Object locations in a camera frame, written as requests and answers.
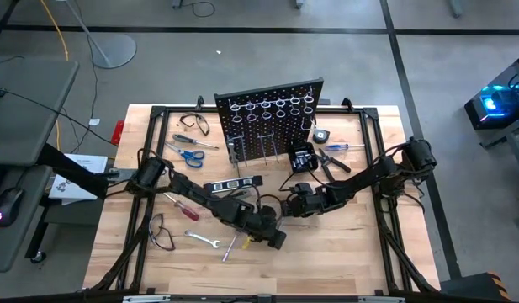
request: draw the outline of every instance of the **blue light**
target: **blue light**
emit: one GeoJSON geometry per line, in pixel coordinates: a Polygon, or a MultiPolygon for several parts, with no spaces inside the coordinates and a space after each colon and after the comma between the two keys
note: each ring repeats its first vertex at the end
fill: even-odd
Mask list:
{"type": "Polygon", "coordinates": [[[490,110],[496,109],[495,101],[493,101],[492,98],[487,98],[484,102],[485,102],[485,107],[487,109],[490,109],[490,110]]]}

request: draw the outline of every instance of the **wooden table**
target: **wooden table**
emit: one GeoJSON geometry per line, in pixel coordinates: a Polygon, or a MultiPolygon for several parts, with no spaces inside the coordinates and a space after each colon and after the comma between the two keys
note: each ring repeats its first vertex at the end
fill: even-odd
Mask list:
{"type": "MultiPolygon", "coordinates": [[[[379,106],[377,109],[385,147],[404,142],[405,135],[397,107],[379,106]]],[[[150,105],[129,107],[115,160],[116,167],[136,168],[136,152],[143,147],[150,111],[150,105]]],[[[180,116],[172,114],[170,117],[168,141],[172,141],[173,134],[181,133],[220,146],[220,149],[204,149],[206,158],[201,169],[187,167],[183,159],[169,148],[165,148],[163,156],[173,162],[177,171],[198,184],[235,178],[236,171],[231,167],[224,148],[218,115],[204,114],[211,128],[206,137],[197,126],[188,128],[180,125],[180,116]]],[[[318,116],[318,125],[331,132],[329,144],[363,143],[356,115],[321,114],[318,116]]],[[[158,125],[153,146],[156,146],[159,128],[158,125]]],[[[368,128],[370,131],[373,129],[370,123],[368,128]]],[[[377,155],[373,139],[372,142],[374,155],[377,155]]],[[[198,149],[198,146],[180,142],[177,145],[189,151],[198,149]]],[[[336,179],[348,178],[367,166],[362,147],[347,152],[333,152],[331,155],[352,168],[352,173],[346,174],[330,165],[336,179]]],[[[248,161],[247,167],[241,163],[241,175],[262,175],[264,185],[259,187],[261,194],[275,194],[285,199],[286,193],[279,193],[278,187],[290,175],[291,169],[286,154],[278,158],[279,163],[275,157],[268,157],[267,165],[263,159],[248,161]]],[[[326,181],[320,169],[315,175],[326,181]]],[[[312,188],[318,185],[308,173],[294,176],[289,185],[302,181],[311,183],[312,188]]],[[[109,192],[122,188],[116,186],[109,192]]],[[[416,189],[408,188],[407,191],[417,196],[416,189]]],[[[185,198],[181,199],[198,211],[201,218],[197,222],[191,221],[166,197],[157,195],[154,213],[164,214],[165,227],[173,234],[177,250],[166,252],[149,242],[141,284],[143,290],[156,287],[157,293],[196,295],[372,295],[376,289],[387,292],[370,189],[359,192],[343,209],[306,219],[283,219],[281,229],[287,233],[287,239],[281,250],[270,248],[265,242],[253,242],[248,249],[241,249],[246,237],[240,236],[226,263],[222,263],[221,259],[235,230],[222,225],[208,210],[185,198]],[[213,240],[221,240],[221,247],[214,249],[208,243],[184,236],[187,229],[213,240]]],[[[247,201],[252,202],[254,199],[252,196],[247,201]]],[[[129,194],[116,194],[106,199],[84,287],[96,284],[121,253],[131,203],[132,196],[129,194]]],[[[279,210],[278,203],[273,199],[265,199],[263,204],[279,210]]],[[[439,288],[421,208],[406,197],[401,197],[397,210],[407,254],[427,280],[439,288]]],[[[396,281],[401,286],[399,263],[393,252],[391,255],[396,281]]],[[[132,280],[134,266],[135,255],[130,261],[127,285],[132,280]]]]}

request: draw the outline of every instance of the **gray floor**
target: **gray floor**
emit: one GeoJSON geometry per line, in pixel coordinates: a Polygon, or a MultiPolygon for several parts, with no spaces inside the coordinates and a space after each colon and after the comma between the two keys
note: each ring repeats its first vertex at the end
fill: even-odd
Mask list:
{"type": "MultiPolygon", "coordinates": [[[[78,2],[89,25],[384,28],[378,0],[308,0],[302,11],[293,10],[289,1],[218,0],[213,1],[216,14],[206,19],[195,18],[191,8],[173,11],[168,0],[78,2]]],[[[454,19],[447,1],[389,0],[398,29],[519,29],[519,0],[461,3],[465,13],[454,19]]],[[[63,3],[48,4],[59,24],[75,25],[63,3]]],[[[22,1],[10,24],[49,22],[38,2],[22,1]]],[[[94,116],[101,123],[93,129],[101,136],[111,136],[128,104],[192,103],[199,94],[213,103],[213,93],[315,77],[325,78],[321,97],[334,103],[347,96],[355,104],[400,106],[405,133],[412,133],[387,35],[130,36],[138,45],[133,61],[116,70],[97,69],[94,116]]],[[[87,40],[80,33],[65,33],[65,39],[71,60],[81,65],[66,109],[87,122],[94,83],[87,40]]],[[[398,35],[398,41],[421,127],[439,161],[437,185],[462,273],[495,271],[511,298],[519,300],[519,169],[505,146],[492,151],[478,146],[479,137],[463,112],[469,98],[519,57],[519,36],[398,35]]],[[[60,41],[52,32],[3,32],[0,56],[11,55],[63,60],[60,41]]],[[[61,120],[61,133],[61,145],[70,151],[76,141],[67,120],[61,120]]],[[[81,152],[114,155],[115,148],[88,136],[81,152]]],[[[429,201],[424,203],[439,278],[446,280],[437,227],[429,201]]],[[[74,226],[53,232],[44,266],[19,258],[13,271],[0,274],[0,296],[81,288],[94,232],[74,226]],[[59,268],[64,264],[71,271],[61,279],[59,268]],[[22,274],[34,278],[24,280],[19,289],[12,281],[22,274]]]]}

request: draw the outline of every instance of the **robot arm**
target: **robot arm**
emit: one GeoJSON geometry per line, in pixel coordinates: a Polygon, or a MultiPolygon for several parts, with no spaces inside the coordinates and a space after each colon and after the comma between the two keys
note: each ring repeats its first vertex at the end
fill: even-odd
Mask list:
{"type": "Polygon", "coordinates": [[[308,183],[297,183],[283,206],[284,216],[308,217],[337,210],[354,198],[356,192],[377,184],[379,192],[386,197],[399,197],[409,179],[427,178],[437,165],[431,146],[425,140],[410,138],[406,143],[393,147],[394,153],[379,156],[373,165],[345,181],[334,181],[315,188],[308,183]],[[394,154],[402,152],[402,162],[394,162],[394,154]]]}
{"type": "Polygon", "coordinates": [[[260,210],[255,211],[255,206],[245,201],[212,195],[185,175],[176,172],[171,162],[162,159],[152,151],[149,153],[155,156],[143,160],[124,190],[140,197],[166,192],[180,194],[210,210],[221,223],[245,232],[254,241],[266,240],[269,247],[281,248],[286,235],[276,227],[277,217],[274,208],[264,205],[260,210]],[[169,171],[170,183],[168,186],[155,188],[165,168],[169,171]]]}

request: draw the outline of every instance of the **pegboard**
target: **pegboard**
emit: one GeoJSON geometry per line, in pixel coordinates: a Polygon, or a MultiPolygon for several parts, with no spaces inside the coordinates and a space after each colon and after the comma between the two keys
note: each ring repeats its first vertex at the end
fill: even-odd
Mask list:
{"type": "Polygon", "coordinates": [[[293,142],[306,141],[323,82],[320,77],[270,88],[215,94],[225,144],[234,142],[236,159],[242,162],[284,154],[293,142]]]}

